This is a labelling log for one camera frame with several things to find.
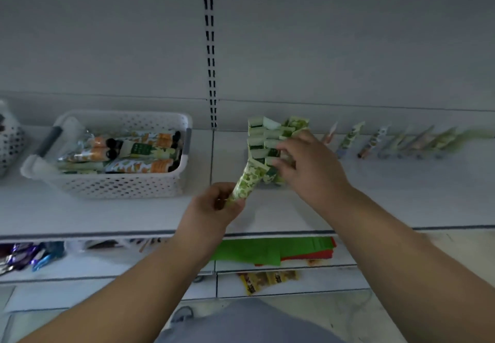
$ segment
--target person's right hand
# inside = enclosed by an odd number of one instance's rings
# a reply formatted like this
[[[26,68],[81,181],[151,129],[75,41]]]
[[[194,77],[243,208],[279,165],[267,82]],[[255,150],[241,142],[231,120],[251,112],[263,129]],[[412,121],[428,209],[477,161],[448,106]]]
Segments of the person's right hand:
[[[280,143],[277,149],[288,152],[295,165],[283,159],[276,159],[273,165],[317,213],[328,215],[351,203],[356,190],[349,184],[337,156],[311,132],[301,131]]]

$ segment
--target white plastic basket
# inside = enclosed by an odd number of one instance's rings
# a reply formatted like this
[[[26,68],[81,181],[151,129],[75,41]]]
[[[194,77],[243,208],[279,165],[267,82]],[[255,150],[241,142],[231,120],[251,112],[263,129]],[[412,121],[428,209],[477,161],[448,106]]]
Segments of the white plastic basket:
[[[20,156],[26,147],[27,137],[17,119],[12,115],[7,104],[0,100],[0,178]]]
[[[173,112],[72,110],[60,116],[35,154],[22,165],[21,174],[73,196],[83,198],[150,198],[181,195],[186,182],[186,166],[191,145],[193,120]],[[178,130],[184,139],[179,167],[169,173],[63,175],[53,160],[67,152],[89,129],[115,132],[122,129],[150,132]]]

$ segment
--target shelf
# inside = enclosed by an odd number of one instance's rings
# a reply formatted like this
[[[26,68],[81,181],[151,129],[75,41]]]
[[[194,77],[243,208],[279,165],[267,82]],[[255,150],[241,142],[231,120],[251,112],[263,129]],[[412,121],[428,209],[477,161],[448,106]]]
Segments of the shelf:
[[[270,286],[254,295],[308,294],[367,288],[369,288],[368,283],[357,266],[333,267],[301,270],[299,280]],[[237,274],[218,275],[219,298],[245,296],[247,296],[246,289]]]
[[[336,136],[337,146],[343,136]],[[215,132],[212,182],[236,181],[246,162],[246,132]],[[343,159],[350,182],[408,226],[422,231],[495,228],[495,140],[469,143],[451,159],[360,160],[360,136]],[[228,238],[332,235],[335,232],[288,188],[257,188]]]
[[[235,261],[215,261],[215,271],[217,273],[239,273],[249,271],[270,271],[278,269],[318,269],[321,267],[332,266],[347,266],[355,265],[356,261],[352,258],[343,242],[335,237],[337,247],[334,249],[334,256],[331,259],[318,260],[309,265],[306,260],[287,260],[282,261],[280,266],[264,265],[255,266],[249,263],[235,262]]]
[[[4,222],[0,241],[170,236],[192,196],[210,181],[210,130],[193,130],[188,183],[183,196],[148,199],[77,199],[41,181],[21,176],[19,167],[34,152],[50,127],[26,127],[31,146],[0,180]]]
[[[30,283],[16,286],[4,312],[29,310],[68,309],[91,296],[112,279]],[[205,277],[193,283],[182,300],[214,298],[216,277]]]
[[[4,274],[0,277],[0,285],[94,278],[113,279],[129,270],[142,258],[139,253],[132,253],[131,250],[122,248],[109,249],[100,255],[67,254],[64,258],[35,272],[25,269]],[[200,271],[200,275],[212,275],[214,269],[215,263],[211,261]]]

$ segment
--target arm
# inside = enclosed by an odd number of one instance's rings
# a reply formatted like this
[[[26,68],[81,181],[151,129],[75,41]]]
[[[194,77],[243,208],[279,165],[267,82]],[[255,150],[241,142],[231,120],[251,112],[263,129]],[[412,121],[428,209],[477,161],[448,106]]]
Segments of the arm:
[[[354,189],[325,145],[305,131],[280,145],[281,176],[339,234],[409,342],[488,342],[495,289]]]
[[[244,200],[218,209],[234,186],[216,183],[194,197],[169,241],[20,343],[153,342],[242,211]]]

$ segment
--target finger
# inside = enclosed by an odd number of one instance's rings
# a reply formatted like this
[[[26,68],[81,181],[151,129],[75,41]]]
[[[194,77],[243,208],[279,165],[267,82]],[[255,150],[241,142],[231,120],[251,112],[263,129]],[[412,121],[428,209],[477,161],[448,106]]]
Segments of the finger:
[[[278,150],[285,150],[288,152],[296,161],[304,157],[308,144],[306,141],[298,138],[287,139],[277,145]]]
[[[294,136],[295,138],[297,139],[301,139],[301,140],[304,140],[306,141],[307,143],[315,143],[317,142],[318,140],[316,139],[316,137],[314,137],[314,135],[307,129],[305,130],[302,130],[298,133],[295,134]]]
[[[237,216],[242,212],[244,206],[246,205],[246,200],[244,198],[239,198],[233,202],[226,203],[222,210],[218,211],[220,219],[222,219],[226,225],[232,222]]]
[[[220,199],[226,199],[231,193],[235,183],[214,183],[210,185],[201,195],[200,198],[210,201],[216,201]]]
[[[297,171],[294,169],[294,167],[289,165],[289,163],[285,159],[274,159],[272,161],[272,164],[277,168],[280,176],[284,178],[288,183],[291,183],[291,181],[295,178]]]

